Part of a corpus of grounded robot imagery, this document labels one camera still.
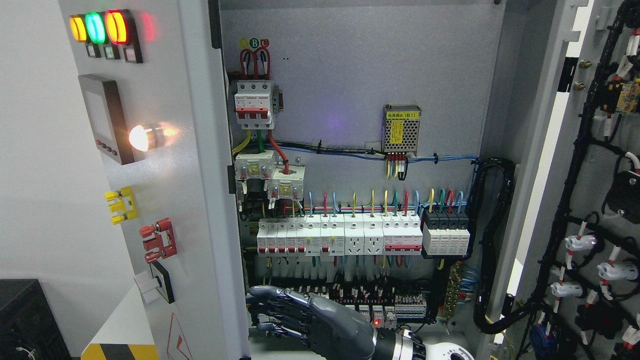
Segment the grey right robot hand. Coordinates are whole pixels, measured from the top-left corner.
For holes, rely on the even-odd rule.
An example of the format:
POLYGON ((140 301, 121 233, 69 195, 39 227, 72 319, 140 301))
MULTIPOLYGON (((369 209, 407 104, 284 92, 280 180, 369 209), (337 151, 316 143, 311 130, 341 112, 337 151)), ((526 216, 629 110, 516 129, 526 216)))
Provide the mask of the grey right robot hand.
POLYGON ((302 294, 274 285, 256 285, 246 297, 252 317, 274 321, 256 324, 261 332, 299 340, 327 360, 370 360, 375 330, 355 310, 318 294, 302 294))

